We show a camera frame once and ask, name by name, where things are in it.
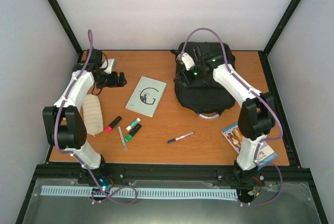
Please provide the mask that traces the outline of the black student backpack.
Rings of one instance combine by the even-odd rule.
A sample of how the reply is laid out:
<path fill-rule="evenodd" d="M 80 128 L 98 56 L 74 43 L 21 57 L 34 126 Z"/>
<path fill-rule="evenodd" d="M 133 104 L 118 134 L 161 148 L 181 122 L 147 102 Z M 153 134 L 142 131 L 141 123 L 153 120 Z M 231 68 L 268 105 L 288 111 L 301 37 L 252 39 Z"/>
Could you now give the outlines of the black student backpack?
<path fill-rule="evenodd" d="M 226 54 L 228 63 L 235 67 L 235 56 L 229 46 L 224 44 L 225 51 L 222 50 L 218 42 L 188 42 L 182 43 L 177 50 L 172 53 L 178 56 L 182 49 L 189 54 L 195 65 L 207 64 L 210 73 L 204 78 L 188 80 L 183 71 L 184 64 L 176 60 L 176 71 L 174 78 L 174 90 L 178 102 L 181 106 L 194 111 L 196 114 L 222 114 L 224 110 L 235 105 L 235 99 L 230 93 L 213 78 L 213 69 L 224 64 L 223 54 Z"/>

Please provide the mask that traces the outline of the grey notebook with G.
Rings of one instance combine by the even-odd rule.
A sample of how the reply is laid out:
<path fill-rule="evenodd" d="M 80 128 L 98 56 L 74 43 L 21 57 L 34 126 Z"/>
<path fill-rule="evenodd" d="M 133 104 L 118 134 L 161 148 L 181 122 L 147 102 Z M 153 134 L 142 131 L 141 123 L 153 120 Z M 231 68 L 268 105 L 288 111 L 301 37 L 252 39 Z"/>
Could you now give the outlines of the grey notebook with G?
<path fill-rule="evenodd" d="M 153 117 L 165 88 L 165 82 L 142 76 L 125 108 L 144 116 Z"/>

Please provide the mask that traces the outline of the dog picture book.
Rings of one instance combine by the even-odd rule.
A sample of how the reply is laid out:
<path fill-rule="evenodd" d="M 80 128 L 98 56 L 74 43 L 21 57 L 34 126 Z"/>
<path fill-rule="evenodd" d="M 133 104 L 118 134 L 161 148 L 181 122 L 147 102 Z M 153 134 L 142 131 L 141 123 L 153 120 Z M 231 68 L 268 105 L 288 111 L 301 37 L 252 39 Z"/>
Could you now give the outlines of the dog picture book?
<path fill-rule="evenodd" d="M 238 154 L 236 163 L 242 171 L 263 167 L 278 157 L 278 154 L 265 141 L 267 135 L 251 140 L 242 135 L 235 123 L 221 132 Z"/>

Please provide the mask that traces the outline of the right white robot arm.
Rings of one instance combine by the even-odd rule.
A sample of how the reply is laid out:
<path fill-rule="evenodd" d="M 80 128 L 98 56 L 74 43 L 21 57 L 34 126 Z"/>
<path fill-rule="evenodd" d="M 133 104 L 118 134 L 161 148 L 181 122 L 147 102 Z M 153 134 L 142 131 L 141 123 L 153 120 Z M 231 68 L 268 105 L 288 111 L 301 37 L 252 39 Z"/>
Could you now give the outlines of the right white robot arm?
<path fill-rule="evenodd" d="M 240 106 L 237 125 L 242 143 L 234 162 L 233 174 L 236 183 L 246 184 L 256 170 L 263 166 L 258 156 L 268 134 L 276 124 L 280 125 L 274 111 L 273 96 L 254 88 L 238 74 L 228 62 L 225 49 L 222 55 L 197 63 L 185 51 L 181 51 L 177 58 L 191 77 L 202 78 L 212 73 L 214 81 L 225 88 Z"/>

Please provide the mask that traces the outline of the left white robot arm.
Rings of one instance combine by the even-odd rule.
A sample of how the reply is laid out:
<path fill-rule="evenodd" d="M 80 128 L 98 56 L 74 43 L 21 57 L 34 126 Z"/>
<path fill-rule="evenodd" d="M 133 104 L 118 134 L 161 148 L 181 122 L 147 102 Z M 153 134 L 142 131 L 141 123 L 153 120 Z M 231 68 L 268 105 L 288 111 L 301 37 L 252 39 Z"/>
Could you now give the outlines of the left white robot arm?
<path fill-rule="evenodd" d="M 97 49 L 87 53 L 84 62 L 73 68 L 71 80 L 61 98 L 51 107 L 45 107 L 42 115 L 48 143 L 61 153 L 70 154 L 84 169 L 90 169 L 90 177 L 96 183 L 104 183 L 109 177 L 103 156 L 87 141 L 88 129 L 80 116 L 80 109 L 90 87 L 124 87 L 127 84 L 123 72 L 112 71 L 114 59 L 102 58 Z"/>

